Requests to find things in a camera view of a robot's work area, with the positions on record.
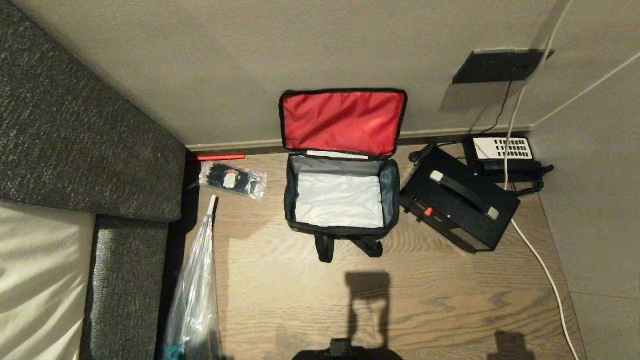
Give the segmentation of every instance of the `baseboard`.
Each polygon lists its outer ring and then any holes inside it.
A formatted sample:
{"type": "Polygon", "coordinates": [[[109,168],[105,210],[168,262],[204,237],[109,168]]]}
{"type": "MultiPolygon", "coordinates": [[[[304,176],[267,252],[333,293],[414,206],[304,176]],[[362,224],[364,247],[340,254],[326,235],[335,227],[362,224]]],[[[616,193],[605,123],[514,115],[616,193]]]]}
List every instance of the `baseboard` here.
{"type": "MultiPolygon", "coordinates": [[[[526,133],[531,130],[531,125],[517,125],[513,127],[514,132],[526,133]]],[[[507,125],[499,125],[487,133],[505,133],[508,130],[507,125]]],[[[402,131],[400,132],[400,145],[415,143],[411,140],[453,140],[461,138],[469,134],[469,128],[460,129],[442,129],[442,130],[420,130],[420,131],[402,131]]],[[[228,142],[228,143],[208,143],[198,145],[187,145],[187,149],[191,152],[229,152],[229,151],[268,151],[275,152],[283,150],[282,139],[259,140],[253,142],[228,142]]]]}

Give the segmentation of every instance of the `black cable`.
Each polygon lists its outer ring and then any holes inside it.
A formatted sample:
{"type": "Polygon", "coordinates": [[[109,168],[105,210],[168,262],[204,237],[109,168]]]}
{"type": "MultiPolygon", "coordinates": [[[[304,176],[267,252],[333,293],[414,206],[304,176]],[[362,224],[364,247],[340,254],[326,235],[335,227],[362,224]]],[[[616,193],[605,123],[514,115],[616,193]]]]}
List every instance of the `black cable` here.
{"type": "Polygon", "coordinates": [[[511,90],[511,84],[513,84],[513,73],[515,72],[515,68],[513,68],[513,70],[511,71],[511,80],[509,80],[509,86],[507,86],[507,94],[505,94],[504,96],[504,101],[502,102],[502,108],[500,109],[500,113],[498,114],[498,117],[495,118],[495,123],[493,124],[492,127],[489,127],[488,129],[485,129],[484,131],[479,132],[478,134],[475,134],[474,136],[477,135],[482,135],[484,133],[486,133],[487,131],[495,128],[496,126],[498,126],[498,120],[500,120],[500,116],[502,116],[502,113],[504,113],[504,105],[507,103],[507,100],[509,99],[509,90],[511,90]]]}
{"type": "MultiPolygon", "coordinates": [[[[502,113],[504,113],[504,106],[507,104],[507,100],[509,99],[509,91],[511,90],[511,84],[513,84],[513,74],[515,73],[515,68],[513,68],[511,70],[511,79],[509,80],[509,86],[507,86],[507,93],[504,95],[504,101],[502,102],[502,108],[500,109],[500,113],[498,114],[498,117],[495,118],[495,123],[493,124],[492,127],[489,127],[488,129],[485,129],[484,131],[479,132],[478,134],[474,134],[473,136],[477,136],[477,135],[482,135],[484,133],[486,133],[487,131],[495,128],[498,125],[498,120],[500,120],[500,116],[502,116],[502,113]]],[[[424,156],[426,156],[426,154],[429,153],[429,151],[431,151],[431,149],[433,147],[443,147],[443,146],[448,146],[448,145],[455,145],[457,143],[461,143],[462,140],[458,140],[455,142],[447,142],[447,143],[441,143],[441,144],[437,144],[435,142],[433,143],[428,143],[427,146],[424,147],[424,149],[420,150],[420,151],[414,151],[411,154],[409,154],[409,161],[411,161],[412,163],[417,163],[418,161],[420,161],[420,159],[422,159],[424,156]]]]}
{"type": "Polygon", "coordinates": [[[533,182],[532,187],[523,190],[517,190],[510,192],[515,197],[521,197],[523,195],[529,195],[532,193],[537,193],[545,187],[545,182],[542,181],[542,178],[533,182]]]}

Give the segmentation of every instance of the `white power adapter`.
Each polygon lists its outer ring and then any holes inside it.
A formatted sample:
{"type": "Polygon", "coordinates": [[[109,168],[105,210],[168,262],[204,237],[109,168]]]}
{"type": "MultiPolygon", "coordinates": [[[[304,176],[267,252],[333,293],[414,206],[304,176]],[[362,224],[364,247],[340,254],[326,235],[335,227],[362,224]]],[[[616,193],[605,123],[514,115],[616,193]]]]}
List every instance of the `white power adapter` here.
{"type": "Polygon", "coordinates": [[[509,154],[509,159],[532,160],[533,154],[526,138],[474,138],[478,160],[499,160],[509,154]]]}

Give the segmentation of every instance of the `wall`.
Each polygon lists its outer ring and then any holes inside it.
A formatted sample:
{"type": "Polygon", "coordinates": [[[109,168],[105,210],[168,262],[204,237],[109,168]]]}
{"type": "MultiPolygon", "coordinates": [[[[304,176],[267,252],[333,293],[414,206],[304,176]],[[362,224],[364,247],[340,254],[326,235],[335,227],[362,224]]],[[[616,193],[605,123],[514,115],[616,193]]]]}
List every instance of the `wall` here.
{"type": "MultiPolygon", "coordinates": [[[[290,88],[404,88],[405,136],[486,127],[506,84],[451,86],[453,75],[474,49],[541,47],[566,0],[14,3],[182,143],[278,145],[290,88]]],[[[518,124],[629,58],[639,17],[635,0],[576,1],[518,124]]]]}
{"type": "Polygon", "coordinates": [[[635,60],[530,136],[556,166],[541,197],[590,359],[640,354],[639,84],[635,60]]]}

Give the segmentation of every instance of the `cord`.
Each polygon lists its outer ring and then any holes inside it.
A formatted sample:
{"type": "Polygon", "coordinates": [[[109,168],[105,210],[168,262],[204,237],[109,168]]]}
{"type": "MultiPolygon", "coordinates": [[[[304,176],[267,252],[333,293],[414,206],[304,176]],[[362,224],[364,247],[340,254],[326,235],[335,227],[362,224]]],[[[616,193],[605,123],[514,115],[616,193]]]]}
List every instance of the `cord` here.
{"type": "Polygon", "coordinates": [[[422,150],[413,151],[411,154],[409,154],[409,161],[411,161],[414,164],[414,166],[417,166],[418,161],[420,161],[423,157],[427,156],[427,154],[429,154],[429,151],[431,151],[433,147],[438,147],[438,145],[435,142],[430,142],[422,150]]]}
{"type": "MultiPolygon", "coordinates": [[[[558,21],[556,22],[556,25],[554,26],[553,30],[551,31],[551,34],[549,34],[549,37],[547,38],[547,44],[545,46],[545,52],[542,54],[542,58],[540,59],[540,63],[536,67],[536,70],[534,70],[534,72],[525,80],[525,82],[524,82],[524,84],[522,86],[522,89],[520,89],[520,93],[518,94],[518,100],[516,101],[516,106],[513,109],[513,113],[511,114],[511,120],[509,121],[509,130],[507,131],[507,141],[506,141],[507,149],[509,149],[509,141],[511,139],[511,131],[513,130],[513,124],[515,123],[516,114],[517,114],[518,109],[520,107],[520,103],[522,102],[522,97],[524,95],[525,89],[527,88],[527,84],[530,82],[530,80],[533,78],[533,76],[536,75],[538,73],[538,71],[542,68],[542,66],[545,64],[545,62],[547,60],[547,56],[549,54],[549,51],[551,50],[551,45],[553,44],[554,38],[556,37],[557,30],[560,27],[560,23],[562,23],[562,20],[564,19],[564,16],[566,15],[567,11],[569,10],[569,7],[571,7],[572,3],[573,3],[573,0],[569,0],[567,2],[566,6],[564,7],[564,10],[562,11],[562,14],[560,14],[560,18],[558,18],[558,21]]],[[[509,169],[508,169],[508,158],[509,158],[509,156],[508,156],[508,154],[509,154],[508,151],[505,152],[505,154],[504,154],[504,189],[505,190],[508,190],[508,187],[509,187],[509,169]]],[[[554,293],[556,294],[556,300],[558,302],[558,308],[560,309],[560,321],[562,323],[562,329],[564,331],[564,337],[566,338],[566,342],[569,344],[569,347],[571,348],[571,353],[573,354],[573,358],[575,360],[579,360],[578,354],[576,354],[575,348],[573,347],[573,343],[571,342],[571,337],[569,336],[569,331],[566,328],[566,322],[564,320],[564,309],[562,307],[562,300],[560,299],[560,294],[558,293],[558,289],[556,287],[556,283],[554,282],[553,277],[551,277],[551,273],[549,273],[549,270],[547,269],[547,266],[546,266],[545,262],[542,260],[542,258],[540,257],[540,255],[538,254],[536,249],[534,249],[534,247],[531,245],[529,240],[527,240],[527,237],[524,236],[524,234],[522,233],[522,231],[520,230],[520,228],[516,224],[515,220],[511,219],[511,223],[513,224],[513,227],[516,229],[516,231],[518,232],[520,237],[527,244],[527,246],[529,247],[531,252],[533,252],[533,254],[536,256],[536,259],[538,259],[538,262],[540,263],[540,265],[542,265],[542,269],[545,270],[547,278],[549,279],[549,282],[551,283],[551,287],[554,289],[554,293]]]]}
{"type": "Polygon", "coordinates": [[[474,136],[482,135],[482,134],[486,133],[487,131],[492,130],[493,128],[498,126],[498,120],[500,120],[500,116],[502,116],[502,113],[504,113],[504,105],[506,105],[507,100],[509,99],[509,90],[511,90],[511,84],[513,84],[513,74],[515,72],[516,72],[515,68],[511,69],[511,79],[509,80],[509,86],[507,86],[507,93],[504,94],[504,101],[502,102],[502,108],[500,109],[500,113],[498,114],[498,116],[495,118],[495,122],[493,123],[493,125],[491,127],[489,127],[488,129],[480,131],[478,134],[475,134],[474,136]]]}
{"type": "Polygon", "coordinates": [[[448,146],[448,145],[455,145],[455,144],[461,143],[461,142],[462,142],[462,140],[458,140],[458,141],[455,141],[455,142],[440,143],[440,144],[438,144],[438,147],[443,147],[443,146],[448,146]]]}

